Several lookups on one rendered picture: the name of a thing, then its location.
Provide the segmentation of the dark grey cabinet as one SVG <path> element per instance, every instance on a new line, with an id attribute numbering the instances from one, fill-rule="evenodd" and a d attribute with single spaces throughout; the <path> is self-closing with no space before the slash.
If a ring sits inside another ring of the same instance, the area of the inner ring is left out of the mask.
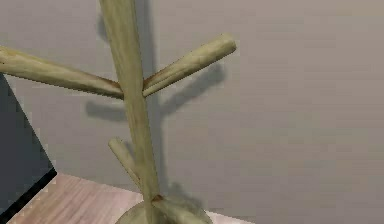
<path id="1" fill-rule="evenodd" d="M 15 94 L 0 73 L 0 224 L 10 220 L 56 175 Z"/>

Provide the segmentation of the pale wooden coat stand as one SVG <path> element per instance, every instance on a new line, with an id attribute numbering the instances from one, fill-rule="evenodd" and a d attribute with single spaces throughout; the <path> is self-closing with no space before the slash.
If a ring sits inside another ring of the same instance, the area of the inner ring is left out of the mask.
<path id="1" fill-rule="evenodd" d="M 118 80 L 101 78 L 0 45 L 0 73 L 120 99 L 124 102 L 134 151 L 118 138 L 108 142 L 143 201 L 116 224 L 213 224 L 199 206 L 163 196 L 155 167 L 146 98 L 215 63 L 236 50 L 229 34 L 189 52 L 154 75 L 144 78 L 135 0 L 99 0 Z"/>

